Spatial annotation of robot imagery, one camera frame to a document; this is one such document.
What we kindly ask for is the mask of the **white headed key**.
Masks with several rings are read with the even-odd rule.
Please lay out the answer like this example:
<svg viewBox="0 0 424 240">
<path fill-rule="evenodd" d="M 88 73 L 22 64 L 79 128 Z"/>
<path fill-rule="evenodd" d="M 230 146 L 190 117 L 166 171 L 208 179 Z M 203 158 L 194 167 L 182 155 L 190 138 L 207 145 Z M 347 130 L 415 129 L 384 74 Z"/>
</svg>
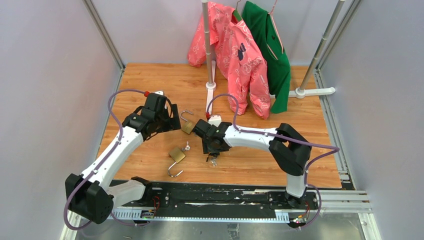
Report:
<svg viewBox="0 0 424 240">
<path fill-rule="evenodd" d="M 212 164 L 213 167 L 216 167 L 218 165 L 217 159 L 219 155 L 219 153 L 210 153 L 206 158 L 206 162 L 209 162 Z"/>
</svg>

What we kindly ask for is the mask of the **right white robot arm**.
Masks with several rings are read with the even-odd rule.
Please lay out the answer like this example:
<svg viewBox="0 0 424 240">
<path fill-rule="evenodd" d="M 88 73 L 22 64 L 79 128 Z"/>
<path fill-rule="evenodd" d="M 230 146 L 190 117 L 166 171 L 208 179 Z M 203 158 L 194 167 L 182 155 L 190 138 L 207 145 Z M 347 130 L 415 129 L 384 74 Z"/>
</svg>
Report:
<svg viewBox="0 0 424 240">
<path fill-rule="evenodd" d="M 202 140 L 204 154 L 217 156 L 233 147 L 246 147 L 268 152 L 280 169 L 286 173 L 285 202 L 298 209 L 306 201 L 306 164 L 312 147 L 309 142 L 287 123 L 277 128 L 242 127 L 230 122 L 218 126 L 200 119 L 193 128 Z"/>
</svg>

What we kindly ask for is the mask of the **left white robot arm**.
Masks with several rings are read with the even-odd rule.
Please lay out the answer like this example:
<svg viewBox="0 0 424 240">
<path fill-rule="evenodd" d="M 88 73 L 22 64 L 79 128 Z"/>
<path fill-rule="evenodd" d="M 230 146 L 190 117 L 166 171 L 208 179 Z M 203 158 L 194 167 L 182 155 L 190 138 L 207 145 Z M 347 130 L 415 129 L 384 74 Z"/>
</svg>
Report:
<svg viewBox="0 0 424 240">
<path fill-rule="evenodd" d="M 118 121 L 118 133 L 100 156 L 79 175 L 70 174 L 65 180 L 66 203 L 63 218 L 70 229 L 68 212 L 86 218 L 89 223 L 103 223 L 117 207 L 135 201 L 149 206 L 153 193 L 149 181 L 140 177 L 111 186 L 116 173 L 127 158 L 142 143 L 159 133 L 180 130 L 177 104 L 163 92 L 143 92 L 146 99 L 123 121 Z"/>
</svg>

